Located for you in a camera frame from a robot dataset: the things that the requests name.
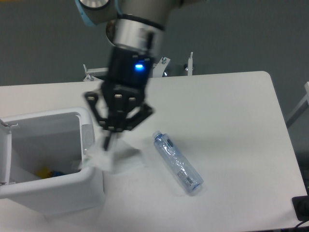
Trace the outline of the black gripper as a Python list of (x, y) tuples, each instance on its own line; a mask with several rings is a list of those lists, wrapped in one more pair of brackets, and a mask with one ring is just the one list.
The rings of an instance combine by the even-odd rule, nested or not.
[(108, 74), (101, 85), (108, 116), (103, 118), (98, 109), (99, 94), (84, 93), (98, 125), (107, 132), (102, 148), (109, 150), (113, 132), (131, 131), (154, 113), (145, 102), (145, 87), (153, 67), (154, 59), (148, 54), (114, 47)]

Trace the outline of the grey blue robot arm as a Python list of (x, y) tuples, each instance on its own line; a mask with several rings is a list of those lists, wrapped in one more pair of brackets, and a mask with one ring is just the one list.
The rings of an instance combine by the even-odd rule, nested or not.
[(78, 0), (86, 25), (115, 21), (113, 49), (100, 92), (85, 99), (103, 130), (103, 149), (114, 134), (131, 131), (153, 113), (145, 102), (145, 88), (160, 51), (172, 10), (192, 5), (191, 0)]

